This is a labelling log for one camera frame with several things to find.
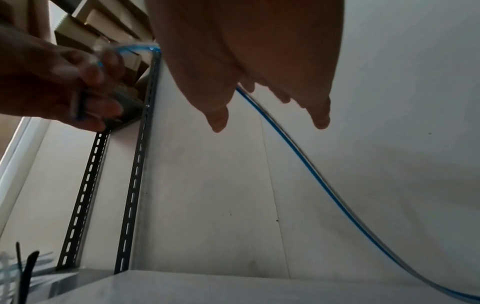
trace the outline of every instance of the human hand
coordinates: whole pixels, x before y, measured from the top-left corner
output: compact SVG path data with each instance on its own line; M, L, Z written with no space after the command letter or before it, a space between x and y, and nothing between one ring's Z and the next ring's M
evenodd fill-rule
M95 56L0 26L0 113L54 119L101 132L105 129L101 118L122 114L121 105L109 96L123 73L123 60L113 51ZM85 118L77 121L70 103L82 88L92 94L85 101Z
M155 37L178 88L215 132L240 82L294 99L314 125L330 123L330 90L344 0L146 0Z

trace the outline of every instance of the cord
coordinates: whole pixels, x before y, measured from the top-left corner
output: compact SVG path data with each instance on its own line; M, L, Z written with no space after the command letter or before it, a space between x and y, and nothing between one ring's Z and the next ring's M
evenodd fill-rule
M126 52L126 51L152 51L152 52L161 52L158 45L152 44L135 44L135 45L119 45L116 49L117 52ZM462 300L467 303L480 304L480 296L463 293L456 291L444 286L441 286L426 277L422 276L420 273L416 272L411 268L405 261L403 261L399 256L397 256L386 244L384 244L368 227L363 223L363 221L350 209L350 207L340 198L340 196L334 191L334 189L327 183L327 181L322 177L320 172L315 168L312 162L307 158L305 153L300 149L300 147L293 141L293 139L288 135L288 133L280 126L280 124L275 121L275 119L243 88L237 87L236 91L250 104L255 110L263 117L265 120L273 127L273 129L285 140L288 146L293 150L297 157L302 161L308 171L313 175L317 180L320 186L324 191L329 195L333 202L337 205L338 208L344 213L344 215L357 227L363 235L365 235L381 252L383 252L390 260L395 264L400 266L403 270L407 271L420 281L426 283L432 288L448 295L453 298Z

